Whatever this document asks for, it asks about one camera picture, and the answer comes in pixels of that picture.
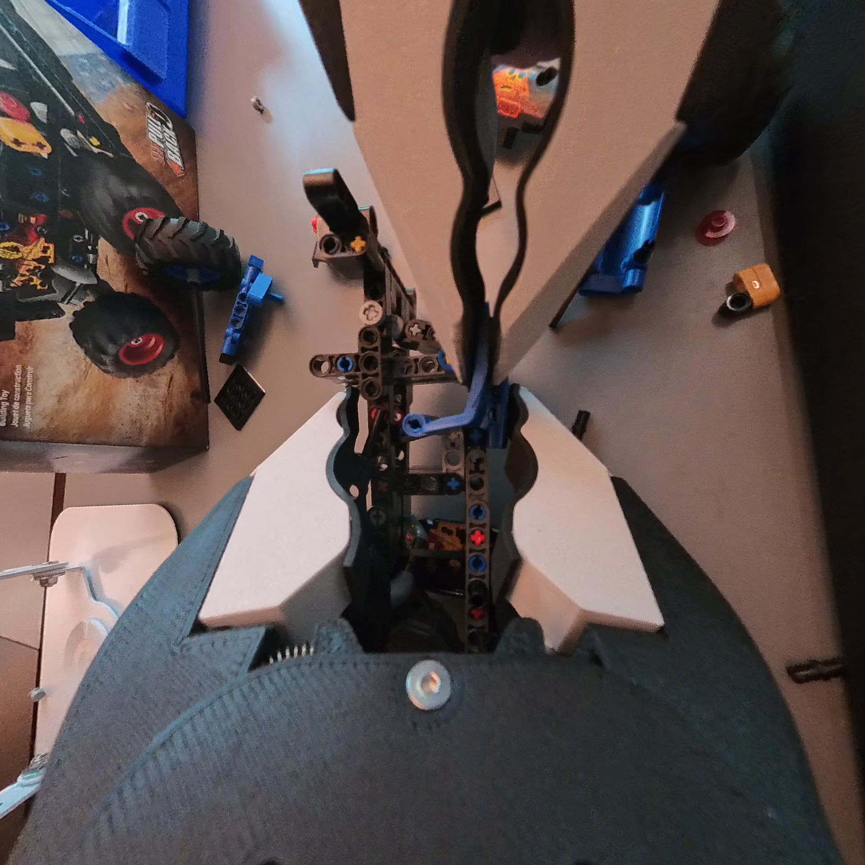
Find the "black truck body shell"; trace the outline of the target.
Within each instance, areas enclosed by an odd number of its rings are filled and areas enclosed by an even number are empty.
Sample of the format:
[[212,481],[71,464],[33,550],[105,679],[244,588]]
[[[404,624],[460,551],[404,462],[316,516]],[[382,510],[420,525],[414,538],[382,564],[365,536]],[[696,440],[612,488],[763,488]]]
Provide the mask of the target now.
[[500,145],[511,149],[520,133],[540,134],[554,101],[560,59],[540,61],[527,68],[499,64],[492,72],[496,111],[503,133]]

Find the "white tilted board stand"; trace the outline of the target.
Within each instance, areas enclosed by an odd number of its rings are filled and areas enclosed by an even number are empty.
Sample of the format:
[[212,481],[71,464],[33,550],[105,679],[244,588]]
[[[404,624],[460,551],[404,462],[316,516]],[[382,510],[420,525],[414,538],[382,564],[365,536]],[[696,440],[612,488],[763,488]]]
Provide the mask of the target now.
[[114,625],[178,546],[161,505],[71,507],[56,518],[49,560],[10,568],[2,580],[29,578],[44,590],[36,705],[35,756],[2,790],[1,816],[33,797],[81,681]]

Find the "black tyre blue hub wheel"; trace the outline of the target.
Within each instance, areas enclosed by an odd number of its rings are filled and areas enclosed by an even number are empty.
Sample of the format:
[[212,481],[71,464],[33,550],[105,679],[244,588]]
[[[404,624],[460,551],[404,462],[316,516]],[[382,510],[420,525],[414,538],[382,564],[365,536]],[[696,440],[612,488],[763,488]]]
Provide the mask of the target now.
[[205,222],[166,215],[145,221],[134,231],[135,261],[148,287],[185,297],[191,304],[198,344],[199,396],[211,403],[207,329],[203,294],[238,288],[240,249],[233,237]]

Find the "blue panel piece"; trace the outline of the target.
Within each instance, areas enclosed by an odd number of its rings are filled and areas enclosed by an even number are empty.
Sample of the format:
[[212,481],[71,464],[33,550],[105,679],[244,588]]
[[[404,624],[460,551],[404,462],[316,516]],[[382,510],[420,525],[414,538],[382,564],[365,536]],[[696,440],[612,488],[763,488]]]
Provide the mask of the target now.
[[665,203],[665,187],[647,183],[622,222],[549,324],[562,324],[576,297],[624,297],[643,290]]

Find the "blue beam piece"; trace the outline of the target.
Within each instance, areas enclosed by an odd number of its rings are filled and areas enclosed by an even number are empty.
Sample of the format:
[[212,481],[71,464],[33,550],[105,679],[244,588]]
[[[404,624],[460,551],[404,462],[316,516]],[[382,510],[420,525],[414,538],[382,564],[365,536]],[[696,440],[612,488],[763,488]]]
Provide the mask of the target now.
[[238,362],[266,303],[283,305],[286,302],[285,297],[275,291],[273,278],[264,273],[264,266],[264,260],[258,256],[248,259],[222,341],[219,356],[222,364]]

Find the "blue angled liftarm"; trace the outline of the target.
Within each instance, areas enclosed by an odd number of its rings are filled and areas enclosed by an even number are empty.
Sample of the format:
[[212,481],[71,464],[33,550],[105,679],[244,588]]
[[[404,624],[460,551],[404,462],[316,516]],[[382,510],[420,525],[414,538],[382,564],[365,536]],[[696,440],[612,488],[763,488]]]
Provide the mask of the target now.
[[492,383],[492,323],[489,309],[486,308],[478,332],[473,373],[464,410],[459,414],[440,418],[408,414],[401,424],[406,438],[416,440],[458,431],[479,431],[481,442],[487,447],[505,447],[510,385],[507,380],[498,385]]

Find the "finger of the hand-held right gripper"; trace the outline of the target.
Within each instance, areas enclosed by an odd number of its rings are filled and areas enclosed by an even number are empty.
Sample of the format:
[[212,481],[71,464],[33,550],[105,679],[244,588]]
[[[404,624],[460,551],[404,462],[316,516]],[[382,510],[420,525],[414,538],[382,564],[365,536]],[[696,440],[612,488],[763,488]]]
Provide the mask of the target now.
[[340,2],[355,139],[460,382],[475,367],[488,136],[488,2]]
[[542,336],[645,183],[670,154],[676,114],[717,2],[517,2],[502,61],[558,59],[544,130],[496,156],[495,373]]

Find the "black perforated seat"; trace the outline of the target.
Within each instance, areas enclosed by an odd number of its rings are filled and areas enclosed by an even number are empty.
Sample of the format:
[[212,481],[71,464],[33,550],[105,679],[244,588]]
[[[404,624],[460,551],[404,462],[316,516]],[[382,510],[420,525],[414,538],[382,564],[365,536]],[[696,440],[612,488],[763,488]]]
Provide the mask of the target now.
[[766,172],[863,784],[863,2],[769,5]]

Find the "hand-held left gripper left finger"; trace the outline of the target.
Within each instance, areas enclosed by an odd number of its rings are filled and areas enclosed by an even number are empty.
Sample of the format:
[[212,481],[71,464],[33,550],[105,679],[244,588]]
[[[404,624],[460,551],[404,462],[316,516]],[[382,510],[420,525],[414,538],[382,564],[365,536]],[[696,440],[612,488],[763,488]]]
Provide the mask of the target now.
[[326,402],[254,470],[199,612],[210,629],[272,626],[311,643],[351,597],[343,562],[356,508],[334,463],[349,452],[358,394]]

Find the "toy brick monster truck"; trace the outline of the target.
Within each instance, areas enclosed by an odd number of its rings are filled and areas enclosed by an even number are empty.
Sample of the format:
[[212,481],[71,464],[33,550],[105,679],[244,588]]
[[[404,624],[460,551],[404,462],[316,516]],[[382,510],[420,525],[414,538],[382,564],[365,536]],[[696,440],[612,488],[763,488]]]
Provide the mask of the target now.
[[314,265],[356,270],[363,288],[356,347],[310,360],[313,375],[358,394],[353,451],[343,446],[334,463],[356,508],[346,616],[374,651],[490,652],[499,639],[492,448],[479,431],[404,436],[414,387],[455,382],[455,370],[381,246],[373,208],[334,168],[306,172],[303,185],[316,212]]

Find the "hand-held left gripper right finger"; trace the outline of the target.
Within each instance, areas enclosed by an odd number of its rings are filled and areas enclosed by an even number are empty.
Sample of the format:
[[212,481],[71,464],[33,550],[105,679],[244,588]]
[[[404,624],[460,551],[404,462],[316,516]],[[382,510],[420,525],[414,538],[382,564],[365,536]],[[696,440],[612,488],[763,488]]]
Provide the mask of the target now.
[[527,469],[528,488],[511,481],[518,562],[507,600],[558,654],[572,654],[590,624],[659,631],[665,620],[610,472],[535,395],[515,395],[509,458]]

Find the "black square panel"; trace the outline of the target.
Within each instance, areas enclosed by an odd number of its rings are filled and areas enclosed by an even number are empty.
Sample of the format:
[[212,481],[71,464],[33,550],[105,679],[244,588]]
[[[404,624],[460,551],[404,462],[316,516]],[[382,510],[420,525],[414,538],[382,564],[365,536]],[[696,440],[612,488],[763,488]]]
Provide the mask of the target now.
[[242,431],[265,397],[265,389],[242,364],[236,364],[213,398],[236,431]]

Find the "yellow brick with grey pin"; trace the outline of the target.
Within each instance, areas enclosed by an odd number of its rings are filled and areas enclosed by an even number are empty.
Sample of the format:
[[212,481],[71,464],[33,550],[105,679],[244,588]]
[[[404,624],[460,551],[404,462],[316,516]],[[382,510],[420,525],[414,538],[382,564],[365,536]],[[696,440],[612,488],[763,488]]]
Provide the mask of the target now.
[[754,265],[733,275],[717,315],[721,319],[740,319],[774,304],[781,294],[780,284],[771,267]]

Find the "blue plastic bin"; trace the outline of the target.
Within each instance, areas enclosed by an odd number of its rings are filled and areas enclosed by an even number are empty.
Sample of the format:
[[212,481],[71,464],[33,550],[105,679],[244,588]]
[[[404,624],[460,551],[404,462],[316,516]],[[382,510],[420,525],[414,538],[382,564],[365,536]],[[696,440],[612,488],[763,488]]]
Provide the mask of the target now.
[[187,115],[189,1],[50,1],[180,117]]

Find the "toy set cardboard box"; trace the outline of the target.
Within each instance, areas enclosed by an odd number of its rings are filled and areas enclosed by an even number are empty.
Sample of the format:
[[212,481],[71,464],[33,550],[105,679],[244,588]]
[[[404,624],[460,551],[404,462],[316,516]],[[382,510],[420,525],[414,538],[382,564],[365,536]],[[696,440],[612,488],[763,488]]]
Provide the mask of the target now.
[[2,471],[152,472],[209,447],[196,288],[134,233],[198,217],[196,140],[49,2],[1,9]]

